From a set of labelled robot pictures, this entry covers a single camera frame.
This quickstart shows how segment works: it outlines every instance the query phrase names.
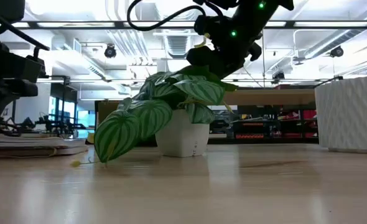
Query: white textured box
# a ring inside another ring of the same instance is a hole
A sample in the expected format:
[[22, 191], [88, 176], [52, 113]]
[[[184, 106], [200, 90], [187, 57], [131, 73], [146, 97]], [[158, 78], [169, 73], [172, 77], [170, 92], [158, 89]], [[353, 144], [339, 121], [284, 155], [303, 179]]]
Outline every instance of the white textured box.
[[367, 152], [367, 77], [322, 85], [315, 94], [320, 145]]

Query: white pot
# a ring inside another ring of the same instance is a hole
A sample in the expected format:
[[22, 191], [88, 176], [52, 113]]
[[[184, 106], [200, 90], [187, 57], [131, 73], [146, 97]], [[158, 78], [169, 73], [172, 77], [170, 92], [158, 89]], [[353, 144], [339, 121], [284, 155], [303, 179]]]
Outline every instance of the white pot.
[[319, 141], [339, 152], [367, 152], [367, 77], [316, 88]]
[[192, 124], [185, 110], [176, 110], [167, 126], [156, 133], [157, 146], [164, 156], [201, 156], [209, 131], [209, 124]]

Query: green led light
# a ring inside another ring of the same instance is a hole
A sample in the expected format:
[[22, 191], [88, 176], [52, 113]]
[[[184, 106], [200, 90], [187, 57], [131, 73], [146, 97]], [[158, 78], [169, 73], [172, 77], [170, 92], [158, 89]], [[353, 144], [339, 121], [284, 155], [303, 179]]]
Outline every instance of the green led light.
[[238, 33], [235, 30], [231, 31], [231, 37], [236, 37], [238, 35]]

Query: white textured planter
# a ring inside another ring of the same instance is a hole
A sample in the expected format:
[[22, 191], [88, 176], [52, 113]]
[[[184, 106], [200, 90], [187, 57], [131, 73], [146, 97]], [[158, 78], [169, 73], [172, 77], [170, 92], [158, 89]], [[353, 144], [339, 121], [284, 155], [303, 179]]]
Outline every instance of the white textured planter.
[[315, 94], [320, 145], [367, 153], [367, 77], [322, 85]]
[[207, 149], [209, 124], [192, 124], [185, 110], [176, 110], [171, 121], [156, 134], [164, 156], [201, 156]]

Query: potted plant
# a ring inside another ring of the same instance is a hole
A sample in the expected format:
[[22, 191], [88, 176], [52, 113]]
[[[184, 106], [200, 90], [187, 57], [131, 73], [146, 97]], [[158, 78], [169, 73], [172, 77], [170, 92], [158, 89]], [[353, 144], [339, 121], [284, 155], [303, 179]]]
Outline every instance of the potted plant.
[[95, 151], [100, 162], [118, 158], [153, 134], [166, 156], [203, 154], [214, 120], [207, 105], [220, 105], [225, 91], [236, 89], [208, 67], [191, 65], [151, 75], [136, 96], [125, 98], [97, 127]]

